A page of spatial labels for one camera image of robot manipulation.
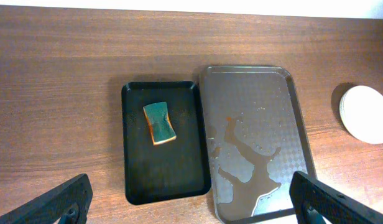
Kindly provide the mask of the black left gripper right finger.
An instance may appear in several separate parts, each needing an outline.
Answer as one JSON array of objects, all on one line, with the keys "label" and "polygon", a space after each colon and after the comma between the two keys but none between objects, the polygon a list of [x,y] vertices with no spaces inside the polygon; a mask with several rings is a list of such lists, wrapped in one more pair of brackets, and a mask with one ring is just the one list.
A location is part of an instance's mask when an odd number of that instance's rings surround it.
[{"label": "black left gripper right finger", "polygon": [[301,171],[294,172],[289,193],[299,224],[383,223],[383,214]]}]

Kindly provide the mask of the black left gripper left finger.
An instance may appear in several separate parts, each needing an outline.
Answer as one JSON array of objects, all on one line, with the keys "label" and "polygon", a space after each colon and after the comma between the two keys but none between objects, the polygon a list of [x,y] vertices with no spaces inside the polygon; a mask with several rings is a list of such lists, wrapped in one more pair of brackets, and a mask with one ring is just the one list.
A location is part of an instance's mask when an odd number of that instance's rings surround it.
[{"label": "black left gripper left finger", "polygon": [[93,198],[90,180],[79,174],[0,216],[0,223],[84,224]]}]

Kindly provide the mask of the white plate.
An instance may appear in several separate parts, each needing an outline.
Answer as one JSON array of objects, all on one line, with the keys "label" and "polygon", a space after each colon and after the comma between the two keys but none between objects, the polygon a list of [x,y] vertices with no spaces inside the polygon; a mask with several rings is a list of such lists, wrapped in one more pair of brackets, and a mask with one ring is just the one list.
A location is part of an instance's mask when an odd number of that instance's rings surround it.
[{"label": "white plate", "polygon": [[364,85],[350,88],[341,97],[339,115],[347,131],[369,144],[383,144],[383,95]]}]

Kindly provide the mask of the green orange sponge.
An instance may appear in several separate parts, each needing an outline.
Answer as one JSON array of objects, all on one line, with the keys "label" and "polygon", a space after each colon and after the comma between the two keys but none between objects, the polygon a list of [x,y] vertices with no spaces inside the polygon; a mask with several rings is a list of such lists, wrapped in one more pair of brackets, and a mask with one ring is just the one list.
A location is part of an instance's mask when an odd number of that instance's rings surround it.
[{"label": "green orange sponge", "polygon": [[177,138],[170,122],[167,103],[162,101],[143,107],[154,146],[165,144]]}]

